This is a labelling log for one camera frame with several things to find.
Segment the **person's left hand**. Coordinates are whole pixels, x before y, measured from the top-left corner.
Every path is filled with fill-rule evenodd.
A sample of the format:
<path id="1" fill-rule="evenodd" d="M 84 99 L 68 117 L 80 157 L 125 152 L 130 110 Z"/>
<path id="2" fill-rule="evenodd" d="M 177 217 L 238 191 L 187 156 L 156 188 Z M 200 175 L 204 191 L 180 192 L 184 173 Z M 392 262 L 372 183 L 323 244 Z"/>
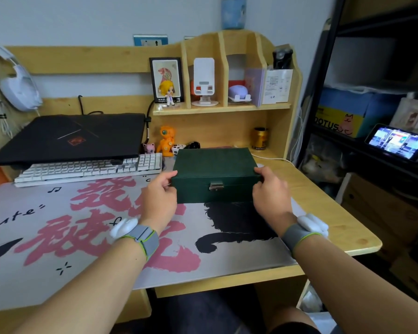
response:
<path id="1" fill-rule="evenodd" d="M 177 190 L 160 186 L 153 179 L 141 194 L 139 224 L 149 226 L 160 235 L 172 220 L 177 209 Z"/>

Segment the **person's right hand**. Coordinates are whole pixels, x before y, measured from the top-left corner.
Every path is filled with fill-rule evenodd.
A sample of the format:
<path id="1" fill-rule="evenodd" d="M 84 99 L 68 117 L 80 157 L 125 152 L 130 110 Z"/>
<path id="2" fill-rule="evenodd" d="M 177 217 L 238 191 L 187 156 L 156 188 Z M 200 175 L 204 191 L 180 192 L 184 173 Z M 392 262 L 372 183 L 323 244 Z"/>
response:
<path id="1" fill-rule="evenodd" d="M 296 223 L 288 184 L 276 174 L 271 182 L 257 182 L 253 186 L 252 197 L 257 213 L 277 236 L 283 236 L 285 231 Z"/>

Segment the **dark green jewelry box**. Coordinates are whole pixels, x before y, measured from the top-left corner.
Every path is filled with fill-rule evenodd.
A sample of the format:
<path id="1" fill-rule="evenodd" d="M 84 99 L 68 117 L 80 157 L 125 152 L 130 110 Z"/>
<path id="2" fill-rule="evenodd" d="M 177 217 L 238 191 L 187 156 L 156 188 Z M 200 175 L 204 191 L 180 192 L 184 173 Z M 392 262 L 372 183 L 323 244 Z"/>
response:
<path id="1" fill-rule="evenodd" d="M 248 148 L 183 149 L 177 153 L 171 186 L 177 203 L 252 202 L 261 181 Z"/>

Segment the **person's right forearm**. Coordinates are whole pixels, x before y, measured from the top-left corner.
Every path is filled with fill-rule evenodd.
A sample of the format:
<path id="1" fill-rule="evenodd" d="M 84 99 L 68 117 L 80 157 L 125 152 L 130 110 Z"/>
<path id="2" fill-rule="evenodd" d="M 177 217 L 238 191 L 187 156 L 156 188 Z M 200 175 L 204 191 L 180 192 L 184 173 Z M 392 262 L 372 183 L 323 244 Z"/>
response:
<path id="1" fill-rule="evenodd" d="M 418 334 L 418 302 L 323 236 L 292 254 L 345 334 Z"/>

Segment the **person's left forearm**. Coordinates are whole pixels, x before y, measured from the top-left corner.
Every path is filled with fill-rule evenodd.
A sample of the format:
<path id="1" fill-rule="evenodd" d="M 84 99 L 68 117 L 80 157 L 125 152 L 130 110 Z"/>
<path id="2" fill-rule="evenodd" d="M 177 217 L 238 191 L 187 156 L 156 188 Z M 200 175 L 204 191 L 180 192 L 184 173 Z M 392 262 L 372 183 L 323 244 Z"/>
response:
<path id="1" fill-rule="evenodd" d="M 12 334 L 109 334 L 146 258 L 134 239 L 117 240 Z"/>

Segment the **gold tin can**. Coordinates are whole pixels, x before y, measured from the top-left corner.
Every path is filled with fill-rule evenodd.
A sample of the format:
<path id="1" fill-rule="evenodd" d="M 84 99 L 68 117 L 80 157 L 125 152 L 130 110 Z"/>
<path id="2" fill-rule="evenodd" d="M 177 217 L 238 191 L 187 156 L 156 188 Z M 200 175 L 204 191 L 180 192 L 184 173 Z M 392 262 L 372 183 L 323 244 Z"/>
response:
<path id="1" fill-rule="evenodd" d="M 255 127 L 251 133 L 251 147 L 255 150 L 265 150 L 268 146 L 268 128 Z"/>

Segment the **orange robot figurine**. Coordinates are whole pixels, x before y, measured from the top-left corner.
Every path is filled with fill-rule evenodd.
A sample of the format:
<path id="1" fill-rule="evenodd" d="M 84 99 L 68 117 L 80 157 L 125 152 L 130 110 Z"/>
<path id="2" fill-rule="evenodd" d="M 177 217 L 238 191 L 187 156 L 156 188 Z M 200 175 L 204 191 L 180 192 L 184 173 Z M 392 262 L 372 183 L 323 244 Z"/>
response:
<path id="1" fill-rule="evenodd" d="M 156 148 L 156 153 L 161 153 L 163 157 L 173 157 L 174 154 L 172 151 L 172 147 L 175 144 L 175 129 L 171 126 L 163 125 L 160 128 L 160 134 L 162 136 L 162 140 Z"/>

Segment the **grey wristband with white tracker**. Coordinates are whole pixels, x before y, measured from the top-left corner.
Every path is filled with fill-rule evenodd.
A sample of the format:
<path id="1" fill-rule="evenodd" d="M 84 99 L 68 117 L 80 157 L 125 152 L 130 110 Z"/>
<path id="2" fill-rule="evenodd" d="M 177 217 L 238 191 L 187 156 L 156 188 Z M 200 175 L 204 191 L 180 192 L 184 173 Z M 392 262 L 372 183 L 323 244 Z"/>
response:
<path id="1" fill-rule="evenodd" d="M 130 238 L 143 249 L 148 262 L 160 245 L 160 238 L 156 231 L 149 226 L 139 224 L 137 218 L 122 219 L 110 230 L 110 236 L 115 239 Z"/>
<path id="2" fill-rule="evenodd" d="M 284 245 L 294 257 L 295 248 L 302 240 L 312 235 L 321 235 L 324 238 L 329 236 L 329 225 L 312 213 L 307 213 L 296 218 L 296 223 L 291 225 L 280 237 Z"/>

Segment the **white mechanical keyboard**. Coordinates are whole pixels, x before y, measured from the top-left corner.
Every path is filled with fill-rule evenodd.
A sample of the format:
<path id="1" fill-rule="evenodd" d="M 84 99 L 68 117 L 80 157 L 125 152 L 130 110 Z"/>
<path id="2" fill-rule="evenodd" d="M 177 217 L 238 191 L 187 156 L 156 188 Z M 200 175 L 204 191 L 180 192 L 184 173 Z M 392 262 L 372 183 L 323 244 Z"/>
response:
<path id="1" fill-rule="evenodd" d="M 113 165 L 109 160 L 33 164 L 14 180 L 14 185 L 29 187 L 138 175 L 146 176 L 159 174 L 162 168 L 161 153 L 142 154 L 139 157 L 127 158 L 119 165 Z"/>

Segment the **purple earbuds case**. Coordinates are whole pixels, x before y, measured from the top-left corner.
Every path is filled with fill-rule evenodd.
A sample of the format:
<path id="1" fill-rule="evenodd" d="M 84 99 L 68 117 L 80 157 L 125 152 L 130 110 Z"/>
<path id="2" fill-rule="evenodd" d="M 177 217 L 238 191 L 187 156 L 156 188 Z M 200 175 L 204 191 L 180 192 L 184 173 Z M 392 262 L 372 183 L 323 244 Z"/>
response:
<path id="1" fill-rule="evenodd" d="M 244 85 L 236 84 L 228 88 L 228 102 L 231 104 L 244 104 L 251 102 L 251 95 Z"/>

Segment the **blonde anime figurine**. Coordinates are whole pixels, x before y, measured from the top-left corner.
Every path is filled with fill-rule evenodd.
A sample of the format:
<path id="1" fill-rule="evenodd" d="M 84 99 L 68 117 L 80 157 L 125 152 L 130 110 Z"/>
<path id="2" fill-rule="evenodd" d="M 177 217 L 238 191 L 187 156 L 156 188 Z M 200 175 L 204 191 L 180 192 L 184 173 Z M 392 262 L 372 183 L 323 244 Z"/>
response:
<path id="1" fill-rule="evenodd" d="M 159 93 L 165 97 L 167 106 L 174 106 L 174 84 L 171 80 L 163 80 L 159 87 L 158 87 Z"/>

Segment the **translucent purple folder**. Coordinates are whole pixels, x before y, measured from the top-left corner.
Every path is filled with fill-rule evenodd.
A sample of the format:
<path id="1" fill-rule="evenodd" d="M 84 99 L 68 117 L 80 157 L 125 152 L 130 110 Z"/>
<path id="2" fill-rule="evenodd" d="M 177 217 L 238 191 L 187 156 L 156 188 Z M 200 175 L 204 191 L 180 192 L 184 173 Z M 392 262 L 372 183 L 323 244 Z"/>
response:
<path id="1" fill-rule="evenodd" d="M 251 103 L 256 107 L 262 105 L 262 88 L 266 76 L 265 68 L 251 68 L 245 69 L 245 86 L 248 94 L 251 96 Z"/>

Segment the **white paper booklet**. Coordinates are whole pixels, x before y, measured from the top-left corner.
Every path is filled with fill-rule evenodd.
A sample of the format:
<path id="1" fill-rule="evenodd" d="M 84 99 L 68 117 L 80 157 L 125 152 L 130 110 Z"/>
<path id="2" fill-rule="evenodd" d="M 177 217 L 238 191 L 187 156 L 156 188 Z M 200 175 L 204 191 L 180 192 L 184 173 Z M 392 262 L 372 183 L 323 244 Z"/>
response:
<path id="1" fill-rule="evenodd" d="M 288 102 L 293 71 L 293 69 L 266 70 L 262 105 Z"/>

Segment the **wooden desk hutch shelf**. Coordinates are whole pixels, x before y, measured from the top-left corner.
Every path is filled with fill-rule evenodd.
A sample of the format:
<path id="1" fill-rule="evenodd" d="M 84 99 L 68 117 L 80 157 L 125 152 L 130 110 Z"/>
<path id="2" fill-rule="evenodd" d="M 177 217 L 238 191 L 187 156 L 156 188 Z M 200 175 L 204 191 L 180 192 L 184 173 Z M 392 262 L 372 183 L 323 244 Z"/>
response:
<path id="1" fill-rule="evenodd" d="M 274 45 L 262 34 L 248 30 L 210 32 L 180 43 L 158 47 L 134 46 L 8 46 L 34 75 L 150 73 L 150 57 L 180 57 L 184 103 L 172 109 L 151 109 L 150 137 L 160 140 L 163 125 L 175 129 L 175 141 L 200 142 L 201 146 L 251 146 L 253 128 L 270 129 L 268 150 L 285 158 L 289 151 L 296 103 L 302 76 L 293 55 L 293 78 L 286 103 L 254 106 L 228 103 L 229 64 L 227 57 L 246 56 L 247 67 L 267 67 Z M 197 57 L 215 61 L 215 95 L 218 105 L 191 104 L 189 67 Z"/>

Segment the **framed tiger picture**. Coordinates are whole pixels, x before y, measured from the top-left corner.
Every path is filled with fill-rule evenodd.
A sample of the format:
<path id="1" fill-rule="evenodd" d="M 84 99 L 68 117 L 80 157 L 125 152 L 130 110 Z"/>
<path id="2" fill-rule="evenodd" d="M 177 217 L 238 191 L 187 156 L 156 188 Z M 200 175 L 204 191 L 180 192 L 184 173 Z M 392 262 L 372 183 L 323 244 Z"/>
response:
<path id="1" fill-rule="evenodd" d="M 174 103 L 184 102 L 182 77 L 182 61 L 180 57 L 150 57 L 150 74 L 154 93 L 154 103 L 166 104 L 166 99 L 158 87 L 163 80 L 171 80 L 174 84 Z"/>

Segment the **black laptop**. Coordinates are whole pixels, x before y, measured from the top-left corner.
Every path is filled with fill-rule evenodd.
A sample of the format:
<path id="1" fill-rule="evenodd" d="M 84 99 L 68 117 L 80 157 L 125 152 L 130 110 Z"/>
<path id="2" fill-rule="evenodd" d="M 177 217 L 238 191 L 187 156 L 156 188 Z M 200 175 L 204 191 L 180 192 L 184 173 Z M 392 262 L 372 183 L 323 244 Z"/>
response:
<path id="1" fill-rule="evenodd" d="M 142 113 L 40 116 L 0 149 L 0 166 L 133 158 L 144 125 Z"/>

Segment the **white phone stand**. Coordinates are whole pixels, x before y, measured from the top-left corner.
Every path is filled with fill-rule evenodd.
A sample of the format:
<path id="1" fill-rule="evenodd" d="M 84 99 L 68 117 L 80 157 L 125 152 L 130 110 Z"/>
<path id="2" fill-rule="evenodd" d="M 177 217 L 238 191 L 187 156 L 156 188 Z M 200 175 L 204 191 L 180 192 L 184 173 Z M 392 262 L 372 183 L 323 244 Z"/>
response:
<path id="1" fill-rule="evenodd" d="M 197 57 L 193 66 L 193 91 L 200 99 L 191 104 L 198 107 L 218 105 L 218 101 L 211 98 L 215 94 L 215 60 L 212 57 Z"/>

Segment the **blue and yellow box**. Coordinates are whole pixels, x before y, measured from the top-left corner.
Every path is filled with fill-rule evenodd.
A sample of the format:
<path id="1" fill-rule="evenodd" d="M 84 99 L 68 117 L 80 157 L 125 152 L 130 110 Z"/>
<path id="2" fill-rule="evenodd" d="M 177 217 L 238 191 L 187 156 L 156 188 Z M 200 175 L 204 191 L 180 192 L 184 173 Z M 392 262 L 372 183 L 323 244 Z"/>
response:
<path id="1" fill-rule="evenodd" d="M 351 138 L 366 137 L 376 124 L 388 124 L 404 94 L 324 87 L 315 124 Z"/>

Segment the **black bottle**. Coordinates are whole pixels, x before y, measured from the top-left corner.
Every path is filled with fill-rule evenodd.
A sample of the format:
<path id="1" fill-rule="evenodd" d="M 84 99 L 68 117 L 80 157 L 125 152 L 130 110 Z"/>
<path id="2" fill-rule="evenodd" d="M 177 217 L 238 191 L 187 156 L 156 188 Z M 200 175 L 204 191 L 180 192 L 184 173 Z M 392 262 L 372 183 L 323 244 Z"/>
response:
<path id="1" fill-rule="evenodd" d="M 291 69 L 293 49 L 284 45 L 273 50 L 273 70 Z"/>

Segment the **brown cardboard box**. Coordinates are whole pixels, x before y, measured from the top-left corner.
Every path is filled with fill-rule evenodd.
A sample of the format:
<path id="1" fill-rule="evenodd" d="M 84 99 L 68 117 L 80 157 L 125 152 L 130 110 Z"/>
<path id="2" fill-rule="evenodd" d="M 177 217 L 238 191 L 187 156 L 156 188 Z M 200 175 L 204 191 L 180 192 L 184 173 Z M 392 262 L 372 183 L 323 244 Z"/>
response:
<path id="1" fill-rule="evenodd" d="M 336 202 L 382 241 L 379 257 L 392 264 L 418 236 L 418 208 L 347 173 Z"/>

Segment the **printed desk mat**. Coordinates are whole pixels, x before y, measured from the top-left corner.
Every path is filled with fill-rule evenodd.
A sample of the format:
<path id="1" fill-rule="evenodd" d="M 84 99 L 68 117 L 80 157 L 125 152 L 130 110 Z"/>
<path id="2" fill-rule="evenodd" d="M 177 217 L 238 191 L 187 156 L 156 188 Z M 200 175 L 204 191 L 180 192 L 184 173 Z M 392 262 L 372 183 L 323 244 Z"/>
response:
<path id="1" fill-rule="evenodd" d="M 153 175 L 62 185 L 0 186 L 0 311 L 39 305 L 140 216 Z M 252 203 L 179 204 L 133 289 L 294 265 Z"/>

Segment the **black metal shelving rack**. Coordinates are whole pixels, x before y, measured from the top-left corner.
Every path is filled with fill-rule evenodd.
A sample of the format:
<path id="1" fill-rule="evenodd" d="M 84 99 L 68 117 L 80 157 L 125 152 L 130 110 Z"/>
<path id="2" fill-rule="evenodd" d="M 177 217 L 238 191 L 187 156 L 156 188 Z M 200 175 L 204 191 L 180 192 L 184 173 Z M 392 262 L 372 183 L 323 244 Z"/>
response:
<path id="1" fill-rule="evenodd" d="M 356 173 L 418 207 L 418 0 L 336 0 L 308 85 L 296 165 Z"/>

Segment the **smartphone with lit screen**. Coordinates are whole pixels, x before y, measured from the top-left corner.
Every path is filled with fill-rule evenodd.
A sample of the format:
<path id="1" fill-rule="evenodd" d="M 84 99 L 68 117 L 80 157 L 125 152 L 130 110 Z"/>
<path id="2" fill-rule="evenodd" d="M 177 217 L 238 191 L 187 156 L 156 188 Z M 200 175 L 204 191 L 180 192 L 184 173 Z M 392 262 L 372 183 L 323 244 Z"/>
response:
<path id="1" fill-rule="evenodd" d="M 365 138 L 365 144 L 388 156 L 394 156 L 404 161 L 418 162 L 417 133 L 376 124 Z"/>

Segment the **person's legs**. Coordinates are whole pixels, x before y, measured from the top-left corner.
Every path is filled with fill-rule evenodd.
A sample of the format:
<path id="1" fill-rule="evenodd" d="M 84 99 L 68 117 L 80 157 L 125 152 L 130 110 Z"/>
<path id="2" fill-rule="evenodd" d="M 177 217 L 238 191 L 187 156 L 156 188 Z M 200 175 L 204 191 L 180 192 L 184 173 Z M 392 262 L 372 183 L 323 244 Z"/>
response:
<path id="1" fill-rule="evenodd" d="M 160 298 L 152 334 L 321 334 L 314 321 L 292 306 L 277 306 L 264 324 L 257 294 L 212 290 Z"/>

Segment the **white headphones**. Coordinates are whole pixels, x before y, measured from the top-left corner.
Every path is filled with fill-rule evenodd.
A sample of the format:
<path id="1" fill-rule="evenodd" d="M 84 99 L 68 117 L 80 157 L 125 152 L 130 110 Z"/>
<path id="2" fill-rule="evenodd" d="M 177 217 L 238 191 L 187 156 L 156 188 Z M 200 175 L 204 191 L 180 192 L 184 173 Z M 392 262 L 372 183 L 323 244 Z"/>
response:
<path id="1" fill-rule="evenodd" d="M 10 104 L 21 112 L 37 111 L 43 104 L 39 90 L 28 70 L 5 47 L 0 46 L 0 57 L 12 64 L 15 77 L 0 80 L 0 91 Z"/>

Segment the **blue wall socket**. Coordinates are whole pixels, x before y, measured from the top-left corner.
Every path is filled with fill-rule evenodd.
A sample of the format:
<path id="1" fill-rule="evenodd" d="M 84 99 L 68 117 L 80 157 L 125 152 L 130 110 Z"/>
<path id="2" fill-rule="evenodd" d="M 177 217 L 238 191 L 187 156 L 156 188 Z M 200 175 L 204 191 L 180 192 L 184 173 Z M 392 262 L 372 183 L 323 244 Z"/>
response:
<path id="1" fill-rule="evenodd" d="M 157 34 L 134 34 L 133 41 L 134 46 L 137 47 L 163 46 L 168 45 L 168 36 Z"/>

